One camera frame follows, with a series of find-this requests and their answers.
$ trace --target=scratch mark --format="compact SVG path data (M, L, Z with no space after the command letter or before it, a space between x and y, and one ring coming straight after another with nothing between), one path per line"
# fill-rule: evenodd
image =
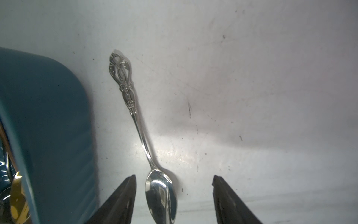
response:
M150 68L153 72L155 72L154 69L152 69L151 67L149 67L146 63L142 62L145 66L147 66L148 68Z
M189 108L189 118L192 117L192 113L191 113L191 109L192 107L190 106L190 102L188 101L188 108Z
M187 84L186 82L182 81L181 79L175 77L172 73L170 73L170 75L171 75L173 78L175 78L176 80L178 80L178 81L180 81L181 83L185 84L186 86L188 86L188 87L190 87L190 88L192 88L192 89L194 89L194 90L196 90L196 91L198 91L198 92L200 92L200 93L202 93L202 94L205 94L205 95L207 95L207 96L210 96L209 93L202 92L202 91L200 91L200 90L198 90L198 89L192 87L191 85Z

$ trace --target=spoon bowl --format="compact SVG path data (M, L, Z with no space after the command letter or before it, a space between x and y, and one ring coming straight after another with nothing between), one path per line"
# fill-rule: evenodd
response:
M145 182L149 211L157 224L173 224L176 216L176 193L170 178L159 169L152 170Z

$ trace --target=silver spoon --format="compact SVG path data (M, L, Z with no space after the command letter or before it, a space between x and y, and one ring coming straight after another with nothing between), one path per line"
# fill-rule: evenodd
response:
M114 50L110 56L109 71L119 85L151 168L145 182L145 196L149 211L157 224L173 224L176 216L176 193L170 178L155 165L150 155L144 131L140 124L140 115L131 81L132 69L128 58L120 51Z

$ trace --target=ornate spoon handle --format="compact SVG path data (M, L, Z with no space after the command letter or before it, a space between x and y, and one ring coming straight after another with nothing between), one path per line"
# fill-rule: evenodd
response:
M140 115L137 109L135 91L131 80L131 63L128 58L126 58L120 51L114 50L110 56L109 71L112 78L118 83L119 89L122 92L124 102L126 103L129 112L133 118L134 124L139 134L140 141L142 143L142 147L150 164L150 168L152 170L158 169L150 155L145 134L140 124Z

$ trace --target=white surface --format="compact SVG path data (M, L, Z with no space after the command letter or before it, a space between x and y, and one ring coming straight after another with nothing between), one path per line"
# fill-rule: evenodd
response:
M93 106L100 203L136 174L134 224L154 223L149 166L108 73L113 49L131 60L156 156L179 181L176 224L216 223L214 174L263 223L358 223L357 6L2 0L0 46L78 76Z

